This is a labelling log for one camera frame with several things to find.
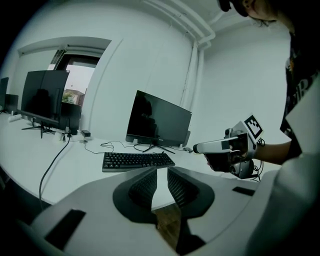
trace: monitor screen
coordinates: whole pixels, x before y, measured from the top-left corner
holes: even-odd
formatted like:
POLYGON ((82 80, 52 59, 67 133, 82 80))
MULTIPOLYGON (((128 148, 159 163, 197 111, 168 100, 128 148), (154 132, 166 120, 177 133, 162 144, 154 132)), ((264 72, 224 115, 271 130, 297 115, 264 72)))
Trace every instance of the monitor screen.
POLYGON ((137 91, 127 136, 150 138, 159 145, 185 142, 192 113, 168 101, 137 91))
POLYGON ((9 77, 5 77, 0 80, 0 110, 5 108, 8 81, 9 77))
POLYGON ((24 84, 21 113, 45 121, 59 121, 64 88, 69 76, 65 70, 28 72, 24 84))
POLYGON ((5 96, 5 111, 9 112, 10 114, 11 114, 12 111, 14 113, 17 112, 17 110, 18 110, 18 99, 19 99, 18 95, 7 94, 5 96))

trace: window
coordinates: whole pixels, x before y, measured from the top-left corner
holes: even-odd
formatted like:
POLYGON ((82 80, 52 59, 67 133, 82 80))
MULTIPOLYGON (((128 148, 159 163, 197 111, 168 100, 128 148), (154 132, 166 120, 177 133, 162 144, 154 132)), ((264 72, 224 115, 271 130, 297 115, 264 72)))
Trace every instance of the window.
POLYGON ((70 71, 64 87, 62 102, 83 107, 88 85, 98 61, 98 57, 64 54, 58 64, 50 64, 49 70, 70 71))

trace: white wall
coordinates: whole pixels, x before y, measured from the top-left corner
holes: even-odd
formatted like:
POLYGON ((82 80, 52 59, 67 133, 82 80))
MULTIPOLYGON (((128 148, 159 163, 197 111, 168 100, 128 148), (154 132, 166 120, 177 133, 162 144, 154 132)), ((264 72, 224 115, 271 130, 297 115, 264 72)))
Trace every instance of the white wall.
POLYGON ((45 50, 22 55, 15 68, 14 75, 10 77, 10 93, 18 95, 18 109, 21 108, 22 95, 27 74, 30 71, 47 70, 57 50, 45 50))
MULTIPOLYGON (((289 141, 279 130, 286 102, 288 32, 247 26, 217 35, 212 45, 205 52, 190 144, 222 139, 225 129, 250 113, 265 129, 267 144, 289 141)), ((264 172, 278 168, 265 164, 264 172)))
MULTIPOLYGON (((98 74, 97 92, 90 93, 95 96, 90 122, 93 136, 125 139, 137 90, 180 103, 192 43, 168 22, 135 8, 98 2, 63 4, 38 15, 13 51, 42 40, 77 36, 123 39, 107 67, 96 68, 103 72, 98 74)), ((16 65, 13 59, 7 63, 4 70, 16 65)))

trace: white pipe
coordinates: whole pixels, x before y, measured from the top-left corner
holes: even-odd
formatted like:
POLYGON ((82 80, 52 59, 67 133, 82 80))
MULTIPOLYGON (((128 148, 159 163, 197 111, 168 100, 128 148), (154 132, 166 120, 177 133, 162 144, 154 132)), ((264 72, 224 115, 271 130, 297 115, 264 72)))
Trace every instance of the white pipe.
POLYGON ((209 20, 207 23, 211 26, 214 23, 216 23, 218 20, 221 19, 221 17, 225 14, 224 11, 220 11, 212 20, 209 20))
POLYGON ((184 22, 190 28, 192 28, 201 38, 203 38, 205 36, 205 34, 190 19, 188 19, 185 15, 183 15, 181 12, 179 12, 175 8, 169 6, 168 4, 165 4, 159 0, 144 0, 144 2, 145 3, 151 2, 152 4, 155 4, 156 6, 159 6, 160 8, 167 10, 168 12, 172 13, 173 15, 179 17, 182 22, 184 22))
POLYGON ((206 50, 206 49, 209 49, 211 46, 212 46, 212 43, 210 42, 210 41, 208 41, 208 42, 206 42, 207 43, 207 45, 206 46, 201 46, 200 48, 199 48, 199 50, 206 50))
POLYGON ((192 53, 191 53, 191 60, 188 69, 188 73, 186 75, 186 81, 184 84, 184 89, 180 101, 180 107, 184 109, 188 109, 188 99, 190 94, 190 87, 193 81, 194 76, 196 75, 196 65, 197 65, 197 56, 198 56, 198 45, 197 42, 193 43, 192 53))
POLYGON ((198 41, 198 45, 202 45, 203 43, 206 43, 206 42, 214 39, 215 37, 216 37, 216 33, 213 33, 207 37, 204 37, 198 41))
POLYGON ((172 14, 166 12, 164 9, 161 9, 160 7, 156 6, 155 4, 148 2, 146 0, 143 1, 146 5, 149 5, 155 9, 157 9, 158 11, 162 12, 163 14, 167 15, 168 17, 170 17, 172 20, 174 20, 177 24, 179 24, 185 31, 187 31, 194 39, 196 39, 195 35, 190 32, 186 26, 184 26, 180 21, 178 21, 175 17, 172 16, 172 14))
POLYGON ((190 107, 191 112, 194 112, 195 106, 197 103, 197 99, 199 96, 200 87, 201 87, 201 83, 202 83, 202 77, 203 77, 203 73, 204 73, 204 65, 205 65, 205 51, 201 50, 199 52, 198 70, 197 70, 197 74, 196 74, 195 88, 193 91, 191 107, 190 107))
POLYGON ((170 0, 173 2, 175 5, 179 6, 189 14, 192 18, 194 18, 196 21, 198 21, 207 31, 209 31, 210 34, 214 34, 215 32, 212 30, 212 28, 208 25, 208 23, 193 9, 191 9, 188 5, 186 5, 184 2, 181 0, 170 0))

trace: person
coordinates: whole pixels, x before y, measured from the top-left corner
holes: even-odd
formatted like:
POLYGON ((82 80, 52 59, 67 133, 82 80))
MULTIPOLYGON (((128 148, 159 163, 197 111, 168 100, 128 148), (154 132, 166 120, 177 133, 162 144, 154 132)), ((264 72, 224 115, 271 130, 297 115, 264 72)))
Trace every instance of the person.
POLYGON ((302 153, 286 121, 286 116, 298 104, 319 75, 318 48, 320 42, 317 35, 319 1, 218 0, 218 2, 224 12, 231 9, 231 2, 240 15, 249 16, 263 26, 280 22, 287 27, 290 33, 290 57, 286 63, 287 97, 280 130, 289 136, 291 141, 264 146, 258 144, 254 156, 257 160, 282 165, 286 160, 298 157, 302 153))

